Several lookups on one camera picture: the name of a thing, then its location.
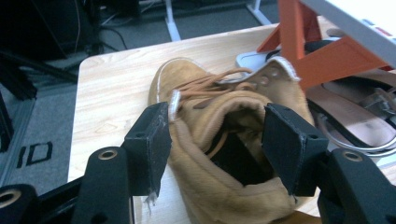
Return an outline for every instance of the wooden table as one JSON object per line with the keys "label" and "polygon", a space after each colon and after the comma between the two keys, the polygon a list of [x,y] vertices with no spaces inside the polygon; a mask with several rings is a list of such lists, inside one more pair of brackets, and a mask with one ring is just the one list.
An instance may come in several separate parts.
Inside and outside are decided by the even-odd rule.
{"label": "wooden table", "polygon": [[[333,27],[319,19],[322,31]],[[89,156],[102,147],[120,146],[148,106],[149,86],[157,69],[176,57],[192,58],[213,73],[235,67],[238,54],[254,51],[276,26],[209,35],[141,49],[91,57],[80,67],[69,181],[84,175]],[[383,170],[396,183],[396,167]],[[145,198],[134,198],[137,223],[190,223],[176,180],[166,168],[151,215]],[[316,200],[299,210],[318,216]]]}

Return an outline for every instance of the tan suede boot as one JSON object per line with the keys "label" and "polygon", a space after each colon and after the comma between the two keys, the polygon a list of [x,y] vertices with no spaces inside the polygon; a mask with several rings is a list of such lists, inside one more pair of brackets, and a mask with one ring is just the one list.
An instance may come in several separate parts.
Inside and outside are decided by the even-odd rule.
{"label": "tan suede boot", "polygon": [[[186,205],[201,223],[269,223],[304,201],[288,195],[261,150],[268,103],[285,105],[313,124],[299,78],[281,57],[247,77],[226,79],[239,72],[248,70],[212,75],[190,59],[177,58],[163,64],[151,84],[148,103],[170,104],[169,164]],[[245,180],[250,173],[237,176],[228,165],[215,163],[233,147],[231,136],[257,162],[262,182]],[[234,160],[232,154],[220,159]],[[241,159],[234,166],[244,170],[249,164]]]}

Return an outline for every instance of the cable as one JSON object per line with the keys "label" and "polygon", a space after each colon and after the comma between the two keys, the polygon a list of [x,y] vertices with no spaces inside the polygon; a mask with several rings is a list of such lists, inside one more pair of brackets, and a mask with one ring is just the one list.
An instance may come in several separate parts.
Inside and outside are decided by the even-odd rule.
{"label": "cable", "polygon": [[112,32],[116,33],[116,34],[120,37],[120,40],[121,40],[121,42],[122,42],[122,45],[125,47],[125,49],[128,49],[128,47],[127,47],[126,44],[125,44],[125,40],[124,40],[124,38],[122,37],[122,35],[120,34],[120,32],[118,32],[118,31],[116,31],[116,30],[114,30],[114,29],[111,29],[111,28],[107,28],[107,27],[101,27],[100,29],[101,29],[101,30],[108,30],[108,31],[112,31]]}
{"label": "cable", "polygon": [[108,47],[109,49],[112,49],[112,50],[114,50],[114,51],[120,51],[119,49],[116,49],[116,48],[114,48],[114,47],[112,47],[112,46],[110,46],[110,45],[108,45],[107,43],[105,43],[105,42],[103,42],[103,41],[101,41],[100,42],[102,45],[104,45],[105,47]]}
{"label": "cable", "polygon": [[152,6],[154,6],[156,1],[151,1],[151,4],[148,7],[143,8],[142,10],[140,10],[140,13],[143,13],[145,11],[147,11],[148,9],[150,9]]}
{"label": "cable", "polygon": [[133,19],[134,19],[134,18],[131,17],[131,18],[126,19],[126,21],[121,21],[121,22],[118,22],[118,23],[103,24],[103,25],[101,25],[101,27],[117,27],[117,26],[122,26],[122,25],[127,24],[128,22],[132,21]]}
{"label": "cable", "polygon": [[101,26],[104,26],[106,23],[108,23],[109,21],[113,20],[113,18],[115,18],[116,16],[120,15],[119,12],[114,13],[113,15],[111,15],[107,20],[105,20],[104,22],[102,22],[102,24],[100,24]]}
{"label": "cable", "polygon": [[79,35],[81,32],[81,21],[79,20],[79,12],[78,12],[78,4],[77,0],[74,0],[75,6],[76,6],[76,12],[77,12],[77,21],[78,21],[78,33],[77,33],[77,39],[76,39],[76,45],[75,45],[75,53],[77,52],[77,46],[78,46],[78,41],[79,41]]}

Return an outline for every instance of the boot lace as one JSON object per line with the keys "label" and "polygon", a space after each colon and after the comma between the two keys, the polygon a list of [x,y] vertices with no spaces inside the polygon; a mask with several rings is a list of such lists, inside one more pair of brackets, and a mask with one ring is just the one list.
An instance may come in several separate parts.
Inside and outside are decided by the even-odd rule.
{"label": "boot lace", "polygon": [[[213,99],[215,99],[216,97],[222,94],[231,91],[255,90],[254,85],[248,82],[241,82],[237,84],[235,87],[233,85],[218,85],[218,82],[224,80],[225,77],[236,73],[252,73],[252,70],[246,67],[235,68],[218,75],[209,74],[211,76],[200,77],[175,87],[173,90],[173,96],[170,105],[171,117],[173,116],[173,118],[175,118],[176,112],[180,110],[184,105],[184,103],[189,101],[190,98],[192,97],[207,98],[207,100],[204,100],[193,107],[196,109],[200,109],[208,106]],[[212,158],[221,150],[227,139],[228,133],[236,132],[235,130],[230,130],[228,128],[222,128],[220,129],[220,131],[221,131],[221,137],[217,142],[216,146],[208,150],[207,156],[209,158]]]}

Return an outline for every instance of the orange plastic part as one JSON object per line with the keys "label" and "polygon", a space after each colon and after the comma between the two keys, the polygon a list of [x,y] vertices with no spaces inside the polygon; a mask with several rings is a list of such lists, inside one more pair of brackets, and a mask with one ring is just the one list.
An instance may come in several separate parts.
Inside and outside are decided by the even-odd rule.
{"label": "orange plastic part", "polygon": [[304,43],[322,38],[317,14],[299,0],[278,0],[278,7],[279,25],[257,51],[270,51],[281,45],[282,56],[293,64],[302,78],[303,90],[387,65],[348,36],[305,55]]}

